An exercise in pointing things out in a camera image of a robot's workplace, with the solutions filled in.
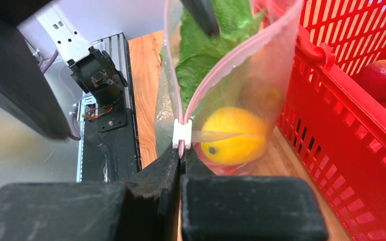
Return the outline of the red apple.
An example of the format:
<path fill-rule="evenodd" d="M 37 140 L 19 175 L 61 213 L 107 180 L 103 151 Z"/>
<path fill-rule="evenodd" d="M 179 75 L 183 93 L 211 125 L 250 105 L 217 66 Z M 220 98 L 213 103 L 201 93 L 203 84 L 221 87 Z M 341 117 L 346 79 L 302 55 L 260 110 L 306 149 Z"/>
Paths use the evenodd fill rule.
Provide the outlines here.
<path fill-rule="evenodd" d="M 194 145 L 195 151 L 199 159 L 216 175 L 223 176 L 247 176 L 257 165 L 257 161 L 238 165 L 223 165 L 210 161 L 203 153 L 200 144 Z"/>
<path fill-rule="evenodd" d="M 364 67 L 356 82 L 375 100 L 386 101 L 386 59 Z"/>

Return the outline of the clear zip top bag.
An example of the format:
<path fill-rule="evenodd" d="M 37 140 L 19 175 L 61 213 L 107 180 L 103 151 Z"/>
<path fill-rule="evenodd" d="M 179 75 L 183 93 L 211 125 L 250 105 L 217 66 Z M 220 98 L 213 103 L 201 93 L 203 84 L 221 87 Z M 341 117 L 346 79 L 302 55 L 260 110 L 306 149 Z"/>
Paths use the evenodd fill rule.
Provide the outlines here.
<path fill-rule="evenodd" d="M 222 107 L 241 108 L 238 100 L 242 88 L 246 86 L 268 85 L 282 92 L 283 101 L 278 110 L 266 115 L 255 113 L 269 128 L 269 142 L 286 100 L 303 1 L 249 3 L 253 14 L 265 11 L 261 29 L 227 53 L 208 72 L 187 108 L 183 108 L 175 68 L 179 63 L 181 18 L 187 10 L 180 1 L 166 1 L 162 70 L 154 122 L 158 155 L 168 146 L 180 151 L 183 156 L 185 151 L 195 151 L 194 145 L 202 139 L 200 131 L 205 121 Z M 255 160 L 257 164 L 263 160 L 264 154 Z"/>

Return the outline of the green white napa cabbage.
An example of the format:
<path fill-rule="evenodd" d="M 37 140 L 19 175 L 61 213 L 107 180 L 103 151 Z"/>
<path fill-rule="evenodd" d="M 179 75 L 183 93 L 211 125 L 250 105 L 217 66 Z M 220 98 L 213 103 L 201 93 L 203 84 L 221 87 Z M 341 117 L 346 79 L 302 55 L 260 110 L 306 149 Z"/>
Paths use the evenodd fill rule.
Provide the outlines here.
<path fill-rule="evenodd" d="M 182 14 L 179 63 L 175 71 L 183 108 L 187 108 L 208 72 L 232 49 L 258 33 L 265 17 L 265 11 L 253 14 L 248 0 L 211 3 L 220 26 L 218 37 L 207 37 L 190 14 Z"/>

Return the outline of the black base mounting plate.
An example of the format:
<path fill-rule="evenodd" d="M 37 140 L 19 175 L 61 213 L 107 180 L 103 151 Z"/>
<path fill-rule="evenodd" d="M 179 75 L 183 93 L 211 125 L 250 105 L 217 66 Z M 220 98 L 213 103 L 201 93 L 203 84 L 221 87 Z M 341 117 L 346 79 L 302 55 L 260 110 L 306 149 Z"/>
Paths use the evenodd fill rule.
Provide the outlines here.
<path fill-rule="evenodd" d="M 128 85 L 119 85 L 122 99 L 109 114 L 81 120 L 77 182 L 118 182 L 142 169 L 129 43 L 123 33 L 93 43 L 106 50 Z"/>

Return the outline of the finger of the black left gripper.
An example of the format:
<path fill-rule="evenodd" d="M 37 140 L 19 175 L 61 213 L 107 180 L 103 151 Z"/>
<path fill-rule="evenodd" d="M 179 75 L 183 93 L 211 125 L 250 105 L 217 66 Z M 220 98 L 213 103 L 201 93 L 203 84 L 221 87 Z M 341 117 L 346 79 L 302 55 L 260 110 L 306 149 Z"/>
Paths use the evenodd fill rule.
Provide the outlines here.
<path fill-rule="evenodd" d="M 208 37 L 220 36 L 220 27 L 210 0 L 181 0 L 195 23 Z"/>

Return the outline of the red plastic shopping basket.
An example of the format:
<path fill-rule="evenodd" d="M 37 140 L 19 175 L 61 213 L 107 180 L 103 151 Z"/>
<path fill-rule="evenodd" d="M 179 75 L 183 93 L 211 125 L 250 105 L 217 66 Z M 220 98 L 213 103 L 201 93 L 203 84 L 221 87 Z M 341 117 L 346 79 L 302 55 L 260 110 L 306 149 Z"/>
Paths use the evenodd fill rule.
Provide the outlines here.
<path fill-rule="evenodd" d="M 386 240 L 386 106 L 356 82 L 386 57 L 386 1 L 305 1 L 277 125 L 352 240 Z"/>

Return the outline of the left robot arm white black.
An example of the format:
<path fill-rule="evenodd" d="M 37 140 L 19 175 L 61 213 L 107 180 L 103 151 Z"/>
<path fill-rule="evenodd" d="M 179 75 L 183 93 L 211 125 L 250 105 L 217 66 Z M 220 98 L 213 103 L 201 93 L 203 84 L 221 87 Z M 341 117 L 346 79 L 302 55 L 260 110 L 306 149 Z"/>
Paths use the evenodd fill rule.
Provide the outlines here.
<path fill-rule="evenodd" d="M 0 1 L 0 108 L 46 138 L 79 141 L 44 76 L 53 60 L 42 66 L 18 29 L 29 17 L 37 19 L 56 44 L 54 55 L 98 104 L 119 102 L 128 83 L 109 54 L 85 39 L 51 1 Z"/>

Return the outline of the yellow lemon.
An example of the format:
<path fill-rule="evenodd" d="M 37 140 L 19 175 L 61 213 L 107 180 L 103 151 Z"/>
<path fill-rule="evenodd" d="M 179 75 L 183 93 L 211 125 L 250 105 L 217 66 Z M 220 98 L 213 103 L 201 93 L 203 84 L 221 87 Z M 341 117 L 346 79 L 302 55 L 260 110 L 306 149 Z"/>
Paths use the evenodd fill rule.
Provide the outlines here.
<path fill-rule="evenodd" d="M 237 165 L 254 161 L 264 154 L 269 128 L 256 114 L 227 106 L 212 113 L 200 133 L 199 144 L 209 161 Z"/>

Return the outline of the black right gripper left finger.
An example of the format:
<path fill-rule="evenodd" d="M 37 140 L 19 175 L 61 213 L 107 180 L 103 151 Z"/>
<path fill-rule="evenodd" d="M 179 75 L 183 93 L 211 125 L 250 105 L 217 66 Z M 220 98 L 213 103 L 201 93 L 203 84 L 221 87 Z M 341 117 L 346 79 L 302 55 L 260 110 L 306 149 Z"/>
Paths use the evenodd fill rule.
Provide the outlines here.
<path fill-rule="evenodd" d="M 0 240 L 172 240 L 178 150 L 126 182 L 13 183 L 0 189 Z"/>

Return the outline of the brown yellow fruit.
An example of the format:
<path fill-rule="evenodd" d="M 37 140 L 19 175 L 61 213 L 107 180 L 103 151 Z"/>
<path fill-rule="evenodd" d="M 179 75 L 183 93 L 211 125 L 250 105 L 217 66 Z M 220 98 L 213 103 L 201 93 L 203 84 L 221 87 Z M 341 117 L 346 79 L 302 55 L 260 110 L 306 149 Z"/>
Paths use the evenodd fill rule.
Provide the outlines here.
<path fill-rule="evenodd" d="M 279 109 L 283 95 L 273 86 L 246 86 L 240 92 L 238 105 L 250 112 L 266 115 Z"/>

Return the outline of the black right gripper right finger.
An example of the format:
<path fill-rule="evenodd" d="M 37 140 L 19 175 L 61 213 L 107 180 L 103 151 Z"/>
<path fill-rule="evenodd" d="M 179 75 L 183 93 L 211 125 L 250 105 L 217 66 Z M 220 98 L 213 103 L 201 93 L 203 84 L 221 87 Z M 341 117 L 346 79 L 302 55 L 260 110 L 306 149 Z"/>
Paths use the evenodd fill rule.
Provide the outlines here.
<path fill-rule="evenodd" d="M 183 240 L 328 240 L 310 185 L 290 176 L 217 176 L 198 157 L 181 159 Z"/>

